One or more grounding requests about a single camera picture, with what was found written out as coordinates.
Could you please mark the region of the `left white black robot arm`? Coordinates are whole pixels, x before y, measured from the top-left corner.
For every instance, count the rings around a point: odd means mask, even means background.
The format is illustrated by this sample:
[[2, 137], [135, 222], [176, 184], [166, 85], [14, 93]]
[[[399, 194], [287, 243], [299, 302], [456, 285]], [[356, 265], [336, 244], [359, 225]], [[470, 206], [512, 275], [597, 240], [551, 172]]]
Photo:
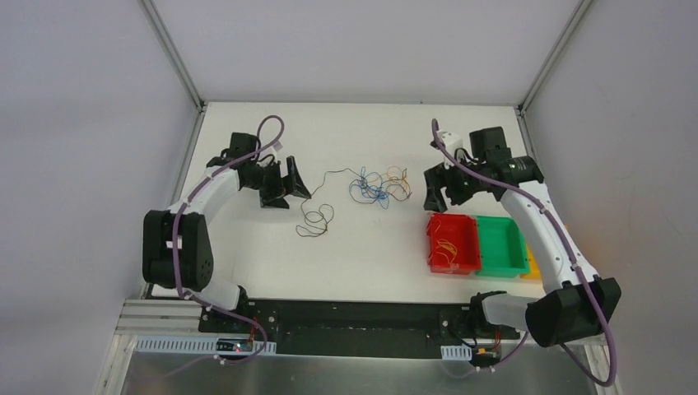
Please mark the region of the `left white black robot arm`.
[[262, 208], [289, 207], [286, 196], [310, 198], [295, 162], [252, 157], [258, 137], [234, 132], [230, 145], [207, 163], [199, 184], [165, 210], [150, 210], [143, 220], [142, 277], [145, 282], [179, 293], [191, 294], [222, 308], [219, 320], [230, 332], [243, 332], [251, 311], [239, 303], [242, 286], [214, 272], [214, 257], [208, 224], [223, 205], [243, 188], [258, 192]]

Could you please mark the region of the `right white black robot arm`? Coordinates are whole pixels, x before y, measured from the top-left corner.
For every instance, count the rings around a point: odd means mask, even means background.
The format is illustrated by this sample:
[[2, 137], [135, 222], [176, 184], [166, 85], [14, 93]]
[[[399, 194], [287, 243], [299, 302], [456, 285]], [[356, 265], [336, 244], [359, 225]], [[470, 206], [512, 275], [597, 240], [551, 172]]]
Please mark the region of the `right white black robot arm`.
[[494, 196], [519, 228], [537, 261], [544, 296], [538, 299], [491, 291], [471, 299], [468, 329], [488, 337], [500, 325], [528, 332], [543, 347], [604, 334], [612, 342], [610, 318], [621, 298], [613, 277], [602, 277], [572, 240], [553, 206], [542, 171], [530, 156], [513, 156], [501, 127], [463, 139], [434, 120], [430, 145], [441, 164], [425, 171], [427, 211], [445, 212], [475, 194]]

